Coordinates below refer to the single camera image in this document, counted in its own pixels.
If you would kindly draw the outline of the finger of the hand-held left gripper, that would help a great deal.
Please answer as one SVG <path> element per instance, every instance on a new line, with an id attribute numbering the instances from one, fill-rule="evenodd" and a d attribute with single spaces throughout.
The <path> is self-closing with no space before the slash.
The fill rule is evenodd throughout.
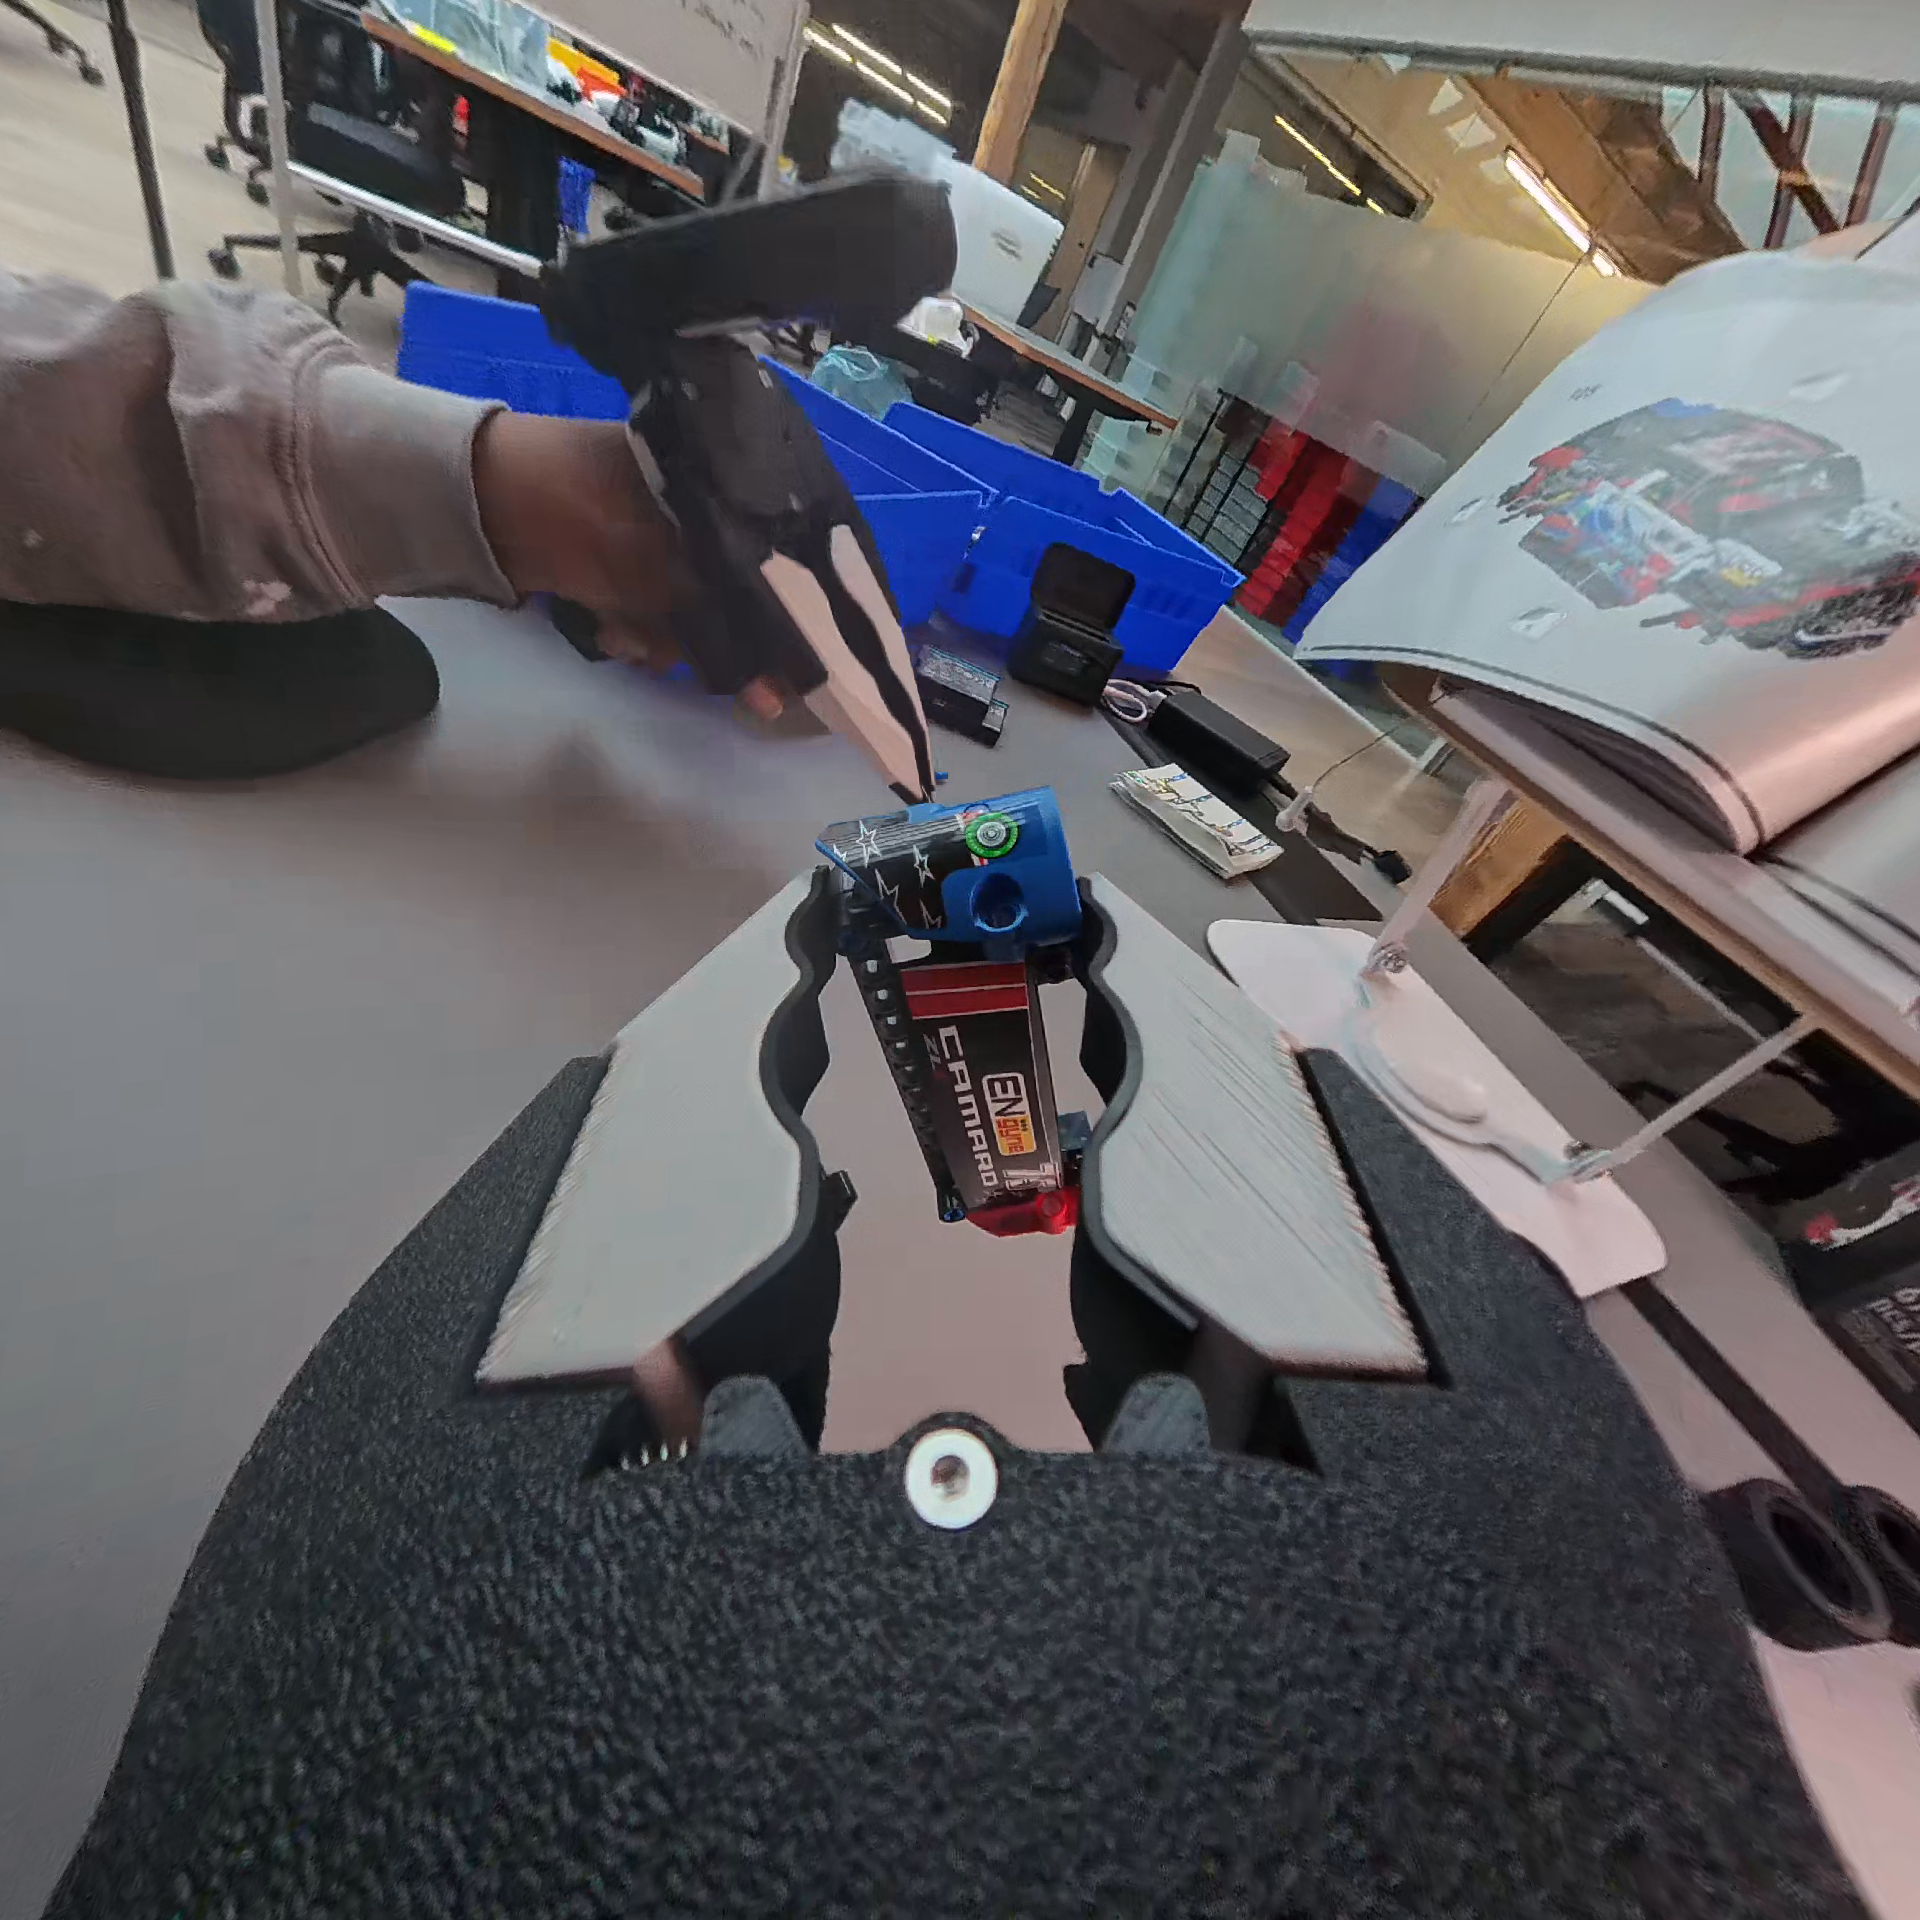
<path id="1" fill-rule="evenodd" d="M 877 569 L 847 520 L 822 550 L 822 591 L 832 646 L 822 646 L 827 691 L 845 732 L 900 799 L 933 799 L 936 777 L 904 633 Z"/>
<path id="2" fill-rule="evenodd" d="M 863 553 L 832 550 L 826 575 L 799 560 L 771 556 L 758 575 L 797 623 L 826 671 L 803 700 L 874 760 L 904 757 L 904 640 Z"/>

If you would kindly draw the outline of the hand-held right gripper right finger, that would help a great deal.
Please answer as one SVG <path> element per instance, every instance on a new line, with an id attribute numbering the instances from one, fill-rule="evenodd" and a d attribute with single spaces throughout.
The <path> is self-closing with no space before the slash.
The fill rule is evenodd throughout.
<path id="1" fill-rule="evenodd" d="M 1426 1355 L 1279 1021 L 1112 879 L 1083 879 L 1119 1075 L 1083 1160 L 1094 1251 L 1278 1373 L 1423 1377 Z"/>

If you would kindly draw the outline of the black and blue brick panel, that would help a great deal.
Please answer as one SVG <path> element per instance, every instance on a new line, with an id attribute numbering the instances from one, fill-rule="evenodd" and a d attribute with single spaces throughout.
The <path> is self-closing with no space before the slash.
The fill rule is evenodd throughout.
<path id="1" fill-rule="evenodd" d="M 1040 996 L 1074 969 L 1083 905 L 1054 791 L 832 822 L 816 852 L 939 1219 L 1069 1235 L 1087 1121 L 1060 1116 Z"/>

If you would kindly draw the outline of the person's left forearm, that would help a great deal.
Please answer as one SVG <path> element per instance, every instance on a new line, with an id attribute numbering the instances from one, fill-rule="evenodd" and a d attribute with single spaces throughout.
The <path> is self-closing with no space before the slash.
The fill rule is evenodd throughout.
<path id="1" fill-rule="evenodd" d="M 285 621 L 508 607 L 472 487 L 496 403 L 372 368 L 288 294 L 2 273 L 2 597 Z"/>

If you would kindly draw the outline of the grey desk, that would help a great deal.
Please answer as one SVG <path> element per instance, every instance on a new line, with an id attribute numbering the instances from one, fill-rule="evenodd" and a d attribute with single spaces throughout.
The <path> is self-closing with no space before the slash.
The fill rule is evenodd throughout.
<path id="1" fill-rule="evenodd" d="M 402 607 L 429 725 L 261 787 L 126 784 L 5 743 L 5 1916 L 106 1788 L 203 1526 L 354 1292 L 572 1059 L 894 799 L 816 734 Z M 980 1414 L 1085 1452 L 1060 1238 L 944 1228 L 858 992 L 806 1103 L 858 1204 L 826 1438 Z M 1915 1511 L 1915 1438 L 1671 1148 L 1622 1174 L 1661 1294 L 1835 1476 Z M 1756 1641 L 1876 1916 L 1915 1916 L 1915 1649 Z"/>

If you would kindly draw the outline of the person's left hand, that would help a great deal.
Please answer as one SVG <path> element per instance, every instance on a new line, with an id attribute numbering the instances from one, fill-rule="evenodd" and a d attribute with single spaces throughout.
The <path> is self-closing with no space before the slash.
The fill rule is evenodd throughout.
<path id="1" fill-rule="evenodd" d="M 599 652 L 654 676 L 680 662 L 698 582 L 624 422 L 496 413 L 472 439 L 470 479 L 518 599 L 586 607 Z"/>

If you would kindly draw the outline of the small black battery pack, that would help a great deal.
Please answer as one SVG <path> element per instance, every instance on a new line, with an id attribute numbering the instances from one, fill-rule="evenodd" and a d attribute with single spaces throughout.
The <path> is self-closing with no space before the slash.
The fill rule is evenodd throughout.
<path id="1" fill-rule="evenodd" d="M 920 644 L 915 654 L 915 680 L 931 725 L 982 748 L 1000 743 L 1008 703 L 995 671 L 944 646 Z"/>

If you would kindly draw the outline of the blue plastic bin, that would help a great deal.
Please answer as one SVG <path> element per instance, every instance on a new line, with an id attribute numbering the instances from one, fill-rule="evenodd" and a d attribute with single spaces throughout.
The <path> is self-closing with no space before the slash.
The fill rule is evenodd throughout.
<path id="1" fill-rule="evenodd" d="M 992 492 L 970 472 L 797 373 L 760 358 L 821 433 L 875 539 L 900 623 L 915 630 L 936 611 L 939 591 L 967 558 Z"/>
<path id="2" fill-rule="evenodd" d="M 426 279 L 405 289 L 398 376 L 436 392 L 499 399 L 520 415 L 624 422 L 615 379 L 557 343 L 533 303 Z"/>
<path id="3" fill-rule="evenodd" d="M 1101 488 L 1085 470 L 908 399 L 896 403 L 883 424 L 982 492 L 934 599 L 960 628 L 1012 637 L 1045 553 L 1066 544 L 1131 573 L 1115 641 L 1124 662 L 1156 676 L 1183 657 L 1242 585 L 1227 561 L 1182 528 L 1126 492 Z"/>

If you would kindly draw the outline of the black hard case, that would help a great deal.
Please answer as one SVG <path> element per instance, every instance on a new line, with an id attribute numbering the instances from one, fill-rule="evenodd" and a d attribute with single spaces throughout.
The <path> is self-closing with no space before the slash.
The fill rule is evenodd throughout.
<path id="1" fill-rule="evenodd" d="M 1071 544 L 1045 545 L 1006 657 L 1012 680 L 1099 707 L 1122 660 L 1115 630 L 1134 589 L 1136 573 L 1112 560 Z"/>

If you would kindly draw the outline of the black power adapter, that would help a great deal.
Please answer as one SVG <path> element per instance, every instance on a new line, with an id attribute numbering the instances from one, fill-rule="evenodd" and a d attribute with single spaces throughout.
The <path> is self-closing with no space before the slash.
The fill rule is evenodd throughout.
<path id="1" fill-rule="evenodd" d="M 1144 732 L 1186 773 L 1237 798 L 1283 779 L 1290 764 L 1278 741 L 1188 686 L 1158 693 Z"/>

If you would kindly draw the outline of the folded sticker sheet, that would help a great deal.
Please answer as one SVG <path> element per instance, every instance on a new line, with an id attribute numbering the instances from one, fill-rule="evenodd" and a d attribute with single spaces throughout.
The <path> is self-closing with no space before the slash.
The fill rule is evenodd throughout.
<path id="1" fill-rule="evenodd" d="M 1283 857 L 1278 841 L 1173 760 L 1136 766 L 1115 774 L 1109 789 L 1134 816 L 1218 879 L 1247 879 Z"/>

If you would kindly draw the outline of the black office chair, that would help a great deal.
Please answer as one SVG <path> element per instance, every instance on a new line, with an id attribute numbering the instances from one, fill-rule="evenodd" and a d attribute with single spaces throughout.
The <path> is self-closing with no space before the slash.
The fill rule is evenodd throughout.
<path id="1" fill-rule="evenodd" d="M 223 75 L 223 128 L 205 143 L 205 161 L 227 169 L 250 159 L 246 193 L 267 206 L 267 95 L 251 1 L 197 1 L 199 30 Z M 402 207 L 451 222 L 463 209 L 452 157 L 451 95 L 410 83 L 398 56 L 358 25 L 354 4 L 277 4 L 279 70 L 291 111 L 291 159 Z M 411 262 L 421 230 L 352 207 L 338 230 L 299 237 L 327 286 L 327 315 L 347 293 L 371 297 L 376 281 L 406 287 L 422 273 Z"/>

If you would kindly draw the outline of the stacked red blue storage drawers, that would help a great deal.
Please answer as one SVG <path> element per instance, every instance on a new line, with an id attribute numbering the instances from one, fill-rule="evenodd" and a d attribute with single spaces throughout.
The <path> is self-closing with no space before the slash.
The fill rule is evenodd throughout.
<path id="1" fill-rule="evenodd" d="M 1290 641 L 1423 502 L 1235 395 L 1212 399 L 1171 477 L 1165 516 L 1239 573 L 1235 607 Z"/>

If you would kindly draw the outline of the brick set cardboard box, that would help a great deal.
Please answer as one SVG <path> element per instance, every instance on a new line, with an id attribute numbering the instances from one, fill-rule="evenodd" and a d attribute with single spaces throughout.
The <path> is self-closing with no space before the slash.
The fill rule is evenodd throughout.
<path id="1" fill-rule="evenodd" d="M 1831 1344 L 1918 1427 L 1918 1144 L 1780 1213 L 1791 1288 Z"/>

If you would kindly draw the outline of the black rubber toy tire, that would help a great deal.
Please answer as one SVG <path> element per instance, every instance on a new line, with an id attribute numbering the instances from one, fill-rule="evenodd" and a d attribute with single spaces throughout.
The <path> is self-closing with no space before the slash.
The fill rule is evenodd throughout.
<path id="1" fill-rule="evenodd" d="M 1835 1494 L 1835 1518 L 1878 1582 L 1887 1635 L 1918 1644 L 1918 1518 L 1878 1485 L 1845 1483 Z"/>
<path id="2" fill-rule="evenodd" d="M 1746 1479 L 1701 1500 L 1735 1573 L 1750 1624 L 1804 1653 L 1891 1641 L 1882 1576 L 1854 1540 L 1799 1489 Z"/>

